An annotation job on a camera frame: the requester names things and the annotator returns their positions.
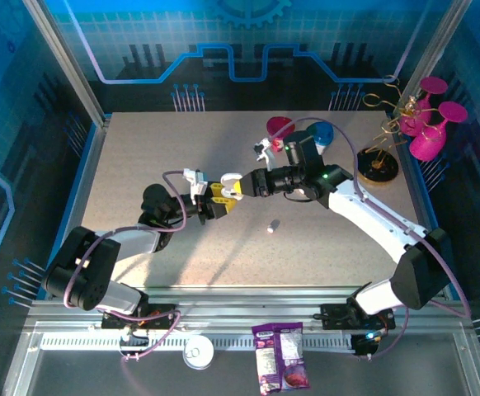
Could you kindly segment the pink plastic wine glass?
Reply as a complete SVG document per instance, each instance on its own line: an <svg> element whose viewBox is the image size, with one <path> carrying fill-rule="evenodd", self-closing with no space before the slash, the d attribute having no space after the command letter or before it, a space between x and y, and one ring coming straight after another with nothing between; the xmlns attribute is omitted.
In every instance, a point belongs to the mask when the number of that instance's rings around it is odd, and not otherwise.
<svg viewBox="0 0 480 396"><path fill-rule="evenodd" d="M287 125L291 121L290 118L288 117L283 117L283 116L274 116L271 117L267 122L266 122L266 130L270 138L272 138L271 141L271 148L272 151L275 153L280 152L284 145L284 139L292 134L295 130L295 125L289 126L286 130L284 130L281 134L279 134L276 138L275 135L277 132Z"/></svg>
<svg viewBox="0 0 480 396"><path fill-rule="evenodd" d="M444 101L437 108L442 120L435 125L425 124L421 133L410 143L411 155L422 162L436 158L445 146L448 123L462 123L467 120L468 112L464 106L454 101Z"/></svg>
<svg viewBox="0 0 480 396"><path fill-rule="evenodd" d="M447 88L447 82L441 78L430 76L420 81L420 89L424 95L410 96L400 110L399 124L404 135L416 137L429 125L432 112L435 111L431 107L431 96L441 95Z"/></svg>

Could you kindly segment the purple snack bag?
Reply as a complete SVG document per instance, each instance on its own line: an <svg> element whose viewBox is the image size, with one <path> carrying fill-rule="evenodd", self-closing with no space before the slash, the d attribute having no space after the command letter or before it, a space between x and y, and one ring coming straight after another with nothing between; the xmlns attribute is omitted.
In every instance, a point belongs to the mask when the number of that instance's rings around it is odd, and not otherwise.
<svg viewBox="0 0 480 396"><path fill-rule="evenodd" d="M311 388L304 362L301 322L253 326L252 335L261 396Z"/></svg>

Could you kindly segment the aluminium frame rail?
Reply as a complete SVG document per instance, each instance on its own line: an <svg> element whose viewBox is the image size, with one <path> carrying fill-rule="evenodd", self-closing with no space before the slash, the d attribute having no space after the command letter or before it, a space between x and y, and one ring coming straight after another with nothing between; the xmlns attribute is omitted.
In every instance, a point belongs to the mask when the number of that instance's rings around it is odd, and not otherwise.
<svg viewBox="0 0 480 396"><path fill-rule="evenodd" d="M246 332L251 326L273 322L302 322L308 332L320 332L313 319L322 304L343 304L350 287L237 287L172 286L147 288L154 304L174 304L181 311L179 330ZM67 309L60 300L38 300L28 311L26 326L41 331L85 331L101 326L96 310Z"/></svg>

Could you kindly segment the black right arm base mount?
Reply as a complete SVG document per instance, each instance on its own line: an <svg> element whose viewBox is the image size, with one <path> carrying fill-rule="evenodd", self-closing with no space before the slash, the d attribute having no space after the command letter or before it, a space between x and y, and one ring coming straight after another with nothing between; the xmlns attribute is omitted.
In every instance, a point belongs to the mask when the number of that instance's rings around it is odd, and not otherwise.
<svg viewBox="0 0 480 396"><path fill-rule="evenodd" d="M393 311L385 309L376 314L367 314L356 304L321 304L320 312L313 315L322 323L324 330L394 330Z"/></svg>

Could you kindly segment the white round lid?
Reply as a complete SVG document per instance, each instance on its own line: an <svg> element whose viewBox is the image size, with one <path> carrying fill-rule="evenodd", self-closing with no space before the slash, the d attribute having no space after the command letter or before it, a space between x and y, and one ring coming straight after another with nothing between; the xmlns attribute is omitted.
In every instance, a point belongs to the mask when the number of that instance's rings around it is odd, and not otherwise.
<svg viewBox="0 0 480 396"><path fill-rule="evenodd" d="M187 340L182 355L191 369L205 370L214 359L214 345L206 336L196 335Z"/></svg>

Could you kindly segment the aluminium frame post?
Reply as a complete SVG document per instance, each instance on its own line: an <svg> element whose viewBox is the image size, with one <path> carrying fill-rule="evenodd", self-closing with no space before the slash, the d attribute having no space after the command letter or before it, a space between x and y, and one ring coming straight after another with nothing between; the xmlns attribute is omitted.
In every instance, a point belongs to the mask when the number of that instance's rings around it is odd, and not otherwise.
<svg viewBox="0 0 480 396"><path fill-rule="evenodd" d="M79 101L82 103L93 124L103 129L106 118L99 101L96 99L86 76L81 70L72 50L68 47L64 37L43 0L22 0L38 30L45 39L59 67L70 82Z"/></svg>
<svg viewBox="0 0 480 396"><path fill-rule="evenodd" d="M442 58L447 45L463 20L473 0L450 0L449 7L441 18L429 43L409 78L398 104L401 105L420 91L420 81L428 77Z"/></svg>

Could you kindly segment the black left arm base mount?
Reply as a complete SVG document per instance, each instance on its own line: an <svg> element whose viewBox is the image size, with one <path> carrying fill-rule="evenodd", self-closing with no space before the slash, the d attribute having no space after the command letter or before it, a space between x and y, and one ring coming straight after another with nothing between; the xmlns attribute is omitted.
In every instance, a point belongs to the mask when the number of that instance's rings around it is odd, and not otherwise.
<svg viewBox="0 0 480 396"><path fill-rule="evenodd" d="M175 304L141 304L132 313L104 313L102 329L168 330L176 317Z"/></svg>

